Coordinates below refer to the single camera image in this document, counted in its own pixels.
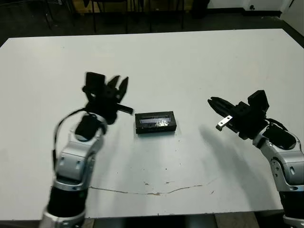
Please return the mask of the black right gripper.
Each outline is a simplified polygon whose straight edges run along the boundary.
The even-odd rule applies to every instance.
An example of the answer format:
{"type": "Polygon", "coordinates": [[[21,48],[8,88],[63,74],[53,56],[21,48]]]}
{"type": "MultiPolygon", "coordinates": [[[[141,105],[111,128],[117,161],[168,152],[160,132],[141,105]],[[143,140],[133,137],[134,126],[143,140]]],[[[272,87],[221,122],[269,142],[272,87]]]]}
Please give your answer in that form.
{"type": "Polygon", "coordinates": [[[213,96],[208,99],[208,104],[223,117],[216,125],[216,129],[222,131],[227,127],[238,133],[243,140],[253,140],[267,126],[265,111],[244,102],[233,105],[223,98],[213,96]]]}

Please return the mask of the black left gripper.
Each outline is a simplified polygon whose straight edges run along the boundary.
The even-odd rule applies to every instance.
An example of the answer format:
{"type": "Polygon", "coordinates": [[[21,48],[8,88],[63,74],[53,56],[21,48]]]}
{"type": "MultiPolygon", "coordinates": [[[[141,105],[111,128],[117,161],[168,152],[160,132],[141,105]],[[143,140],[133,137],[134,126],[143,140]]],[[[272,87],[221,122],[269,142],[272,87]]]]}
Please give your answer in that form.
{"type": "Polygon", "coordinates": [[[129,77],[126,77],[117,88],[119,79],[120,76],[114,76],[108,81],[108,85],[85,85],[82,88],[88,99],[86,111],[103,117],[108,125],[116,121],[118,111],[133,115],[131,107],[120,104],[126,94],[129,77]]]}

